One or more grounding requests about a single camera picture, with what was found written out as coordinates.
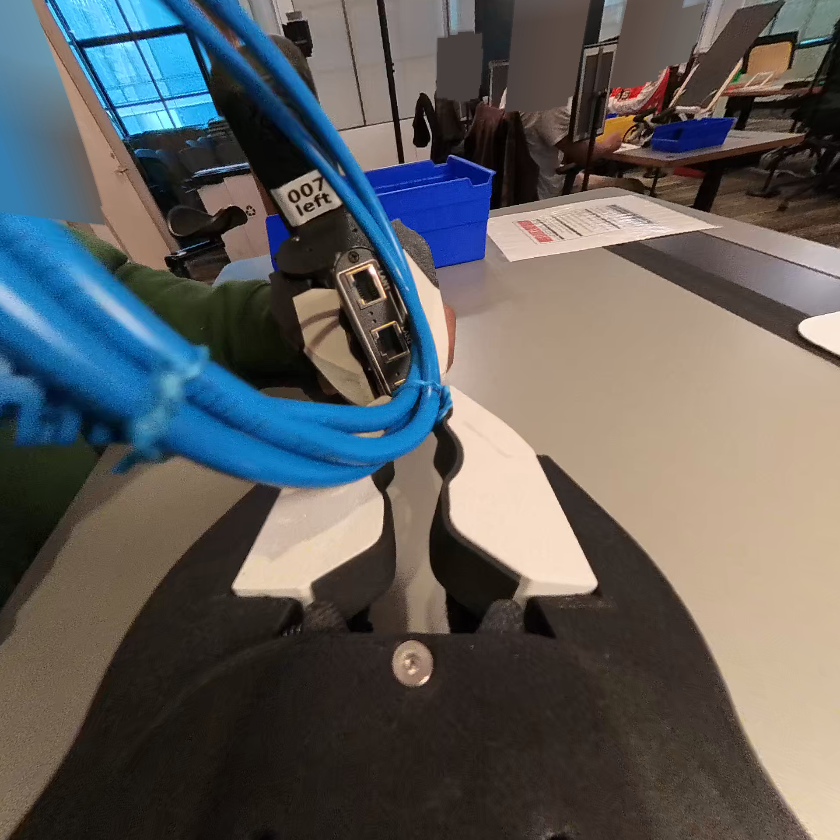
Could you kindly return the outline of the white pad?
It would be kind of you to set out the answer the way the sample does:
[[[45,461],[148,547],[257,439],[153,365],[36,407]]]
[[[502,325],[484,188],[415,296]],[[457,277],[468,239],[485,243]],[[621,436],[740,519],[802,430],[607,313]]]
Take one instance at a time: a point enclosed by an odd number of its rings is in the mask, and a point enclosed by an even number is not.
[[[797,332],[811,346],[839,359],[839,328],[840,312],[834,311],[804,319],[798,324]]]

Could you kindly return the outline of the dark jackets on chair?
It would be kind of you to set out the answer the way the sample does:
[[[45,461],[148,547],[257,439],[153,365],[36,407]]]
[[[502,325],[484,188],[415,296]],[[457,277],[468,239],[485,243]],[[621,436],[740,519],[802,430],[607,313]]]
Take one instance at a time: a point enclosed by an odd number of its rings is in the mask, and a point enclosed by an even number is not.
[[[454,155],[492,170],[491,209],[538,200],[539,167],[529,151],[519,112],[478,101],[466,128],[458,103],[422,92],[415,104],[413,144],[428,149],[436,164]]]

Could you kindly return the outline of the blue plastic bin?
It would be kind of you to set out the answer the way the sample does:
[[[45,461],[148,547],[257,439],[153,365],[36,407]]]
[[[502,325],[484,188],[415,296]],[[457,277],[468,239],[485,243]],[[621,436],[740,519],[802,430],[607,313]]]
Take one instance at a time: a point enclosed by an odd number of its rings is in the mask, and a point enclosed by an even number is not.
[[[431,249],[434,266],[483,259],[494,172],[457,156],[397,164],[366,172],[393,222],[420,234]],[[280,245],[304,223],[343,209],[342,197],[310,162],[298,154],[269,170],[267,190],[280,212],[266,220],[270,261]]]

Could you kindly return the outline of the wooden work table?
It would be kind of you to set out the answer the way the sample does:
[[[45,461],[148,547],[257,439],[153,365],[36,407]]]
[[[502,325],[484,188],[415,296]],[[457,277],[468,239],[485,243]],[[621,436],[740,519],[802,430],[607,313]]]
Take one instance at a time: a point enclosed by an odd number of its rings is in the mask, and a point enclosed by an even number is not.
[[[761,155],[768,152],[793,147],[804,139],[804,133],[733,130],[723,144],[718,146],[688,152],[663,152],[651,148],[627,146],[625,149],[611,153],[608,159],[645,170],[670,172],[679,168],[690,168],[703,172],[691,206],[708,213],[716,200],[722,178],[727,172],[754,163]]]

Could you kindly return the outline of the small blue tray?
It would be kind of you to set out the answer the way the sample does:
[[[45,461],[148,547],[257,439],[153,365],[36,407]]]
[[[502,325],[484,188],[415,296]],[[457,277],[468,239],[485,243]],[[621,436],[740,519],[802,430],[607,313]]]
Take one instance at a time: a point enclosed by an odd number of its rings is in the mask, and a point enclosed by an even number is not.
[[[651,151],[683,154],[723,145],[735,118],[680,120],[658,125],[650,139]]]

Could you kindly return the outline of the black stand pole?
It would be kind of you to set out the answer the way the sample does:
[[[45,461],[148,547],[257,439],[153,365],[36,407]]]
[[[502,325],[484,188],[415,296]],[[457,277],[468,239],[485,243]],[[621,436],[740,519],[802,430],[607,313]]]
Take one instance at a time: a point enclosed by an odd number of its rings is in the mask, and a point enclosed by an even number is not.
[[[395,152],[397,157],[397,162],[399,165],[402,165],[406,162],[404,146],[403,146],[403,133],[402,133],[402,124],[401,124],[401,117],[400,117],[400,109],[397,100],[397,93],[396,93],[396,75],[395,75],[395,62],[392,55],[392,45],[390,39],[390,30],[389,24],[387,20],[386,8],[385,8],[385,1],[379,0],[376,1],[376,9],[377,9],[377,17],[379,20],[380,26],[380,33],[381,33],[381,45],[383,50],[383,57],[384,57],[384,65],[385,65],[385,77],[386,77],[386,84],[388,90],[388,98],[390,102],[390,111],[392,117],[392,127],[394,133],[394,142],[395,142]]]

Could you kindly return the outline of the person's torso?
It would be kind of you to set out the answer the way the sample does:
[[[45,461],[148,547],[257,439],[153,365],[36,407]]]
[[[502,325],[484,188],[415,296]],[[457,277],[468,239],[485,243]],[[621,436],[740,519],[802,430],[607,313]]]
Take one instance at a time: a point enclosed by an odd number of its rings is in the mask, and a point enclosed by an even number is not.
[[[1,428],[1,605],[94,470],[103,448],[82,437],[71,445],[25,447],[12,419]]]

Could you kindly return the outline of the white recycling bin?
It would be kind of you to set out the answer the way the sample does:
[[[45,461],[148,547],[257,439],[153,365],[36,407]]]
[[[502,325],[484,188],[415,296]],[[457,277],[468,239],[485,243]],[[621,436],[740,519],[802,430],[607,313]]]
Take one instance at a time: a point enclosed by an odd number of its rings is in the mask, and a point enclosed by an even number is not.
[[[268,255],[268,214],[255,178],[245,164],[208,167],[196,171],[192,183],[203,208],[209,214],[215,214],[228,206],[236,206],[248,217],[245,225],[223,235],[229,261]]]

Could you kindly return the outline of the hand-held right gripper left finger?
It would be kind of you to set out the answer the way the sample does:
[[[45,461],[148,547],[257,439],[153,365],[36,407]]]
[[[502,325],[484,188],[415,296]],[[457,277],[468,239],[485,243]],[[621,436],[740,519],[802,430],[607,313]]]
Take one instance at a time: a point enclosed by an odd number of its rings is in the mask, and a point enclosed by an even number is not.
[[[380,597],[396,572],[393,464],[353,483],[284,489],[232,583],[239,597]]]

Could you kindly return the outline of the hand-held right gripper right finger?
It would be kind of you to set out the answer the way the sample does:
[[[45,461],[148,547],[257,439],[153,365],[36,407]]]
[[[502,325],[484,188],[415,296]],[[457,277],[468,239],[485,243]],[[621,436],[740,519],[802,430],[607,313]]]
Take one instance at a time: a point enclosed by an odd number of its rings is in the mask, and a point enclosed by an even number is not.
[[[450,597],[588,595],[597,579],[530,444],[457,388],[436,430],[429,559]]]

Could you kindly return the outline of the black chair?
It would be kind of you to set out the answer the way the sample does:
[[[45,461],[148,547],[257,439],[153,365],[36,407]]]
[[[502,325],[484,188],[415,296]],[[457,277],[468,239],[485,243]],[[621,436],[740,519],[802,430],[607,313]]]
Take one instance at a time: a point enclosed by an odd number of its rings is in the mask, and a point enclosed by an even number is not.
[[[174,206],[166,217],[167,227],[177,247],[164,258],[175,276],[211,281],[211,270],[221,270],[229,262],[224,235],[245,226],[246,212],[236,205],[224,206],[216,213],[186,206]]]

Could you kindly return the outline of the black ethernet adapter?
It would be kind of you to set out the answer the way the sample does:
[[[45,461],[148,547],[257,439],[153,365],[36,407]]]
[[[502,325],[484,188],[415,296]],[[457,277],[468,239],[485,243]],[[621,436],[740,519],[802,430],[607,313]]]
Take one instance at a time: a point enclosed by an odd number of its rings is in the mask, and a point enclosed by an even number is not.
[[[406,381],[412,338],[402,297],[375,253],[354,247],[338,254],[333,273],[350,347],[376,396],[392,396]]]

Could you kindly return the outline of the person's left forearm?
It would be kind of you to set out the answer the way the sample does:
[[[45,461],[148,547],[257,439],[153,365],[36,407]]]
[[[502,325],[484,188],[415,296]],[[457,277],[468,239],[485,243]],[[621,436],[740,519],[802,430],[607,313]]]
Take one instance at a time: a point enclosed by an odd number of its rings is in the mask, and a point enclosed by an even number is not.
[[[313,374],[305,355],[281,331],[265,280],[235,280],[210,287],[132,262],[94,234],[70,227],[90,255],[212,360],[258,388],[291,385]]]

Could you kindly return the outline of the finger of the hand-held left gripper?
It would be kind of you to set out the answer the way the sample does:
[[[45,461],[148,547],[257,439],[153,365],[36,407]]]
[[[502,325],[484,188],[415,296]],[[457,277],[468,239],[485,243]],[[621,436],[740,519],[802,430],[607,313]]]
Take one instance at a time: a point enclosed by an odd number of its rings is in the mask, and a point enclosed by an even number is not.
[[[303,350],[320,380],[352,405],[380,405],[386,396],[371,387],[362,363],[350,347],[352,332],[340,321],[339,293],[332,288],[313,288],[293,299],[301,327]]]
[[[409,253],[404,254],[415,282],[416,293],[423,306],[429,329],[434,339],[437,352],[441,381],[448,385],[449,371],[446,372],[448,356],[448,333],[444,313],[444,298],[440,290],[434,263],[427,267]]]

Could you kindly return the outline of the window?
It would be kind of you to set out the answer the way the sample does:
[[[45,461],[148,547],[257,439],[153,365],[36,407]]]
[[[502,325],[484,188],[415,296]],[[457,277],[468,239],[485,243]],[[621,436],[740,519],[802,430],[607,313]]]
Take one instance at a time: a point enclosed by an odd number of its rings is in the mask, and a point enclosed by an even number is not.
[[[80,68],[125,139],[218,118],[209,58],[162,2],[47,1]]]

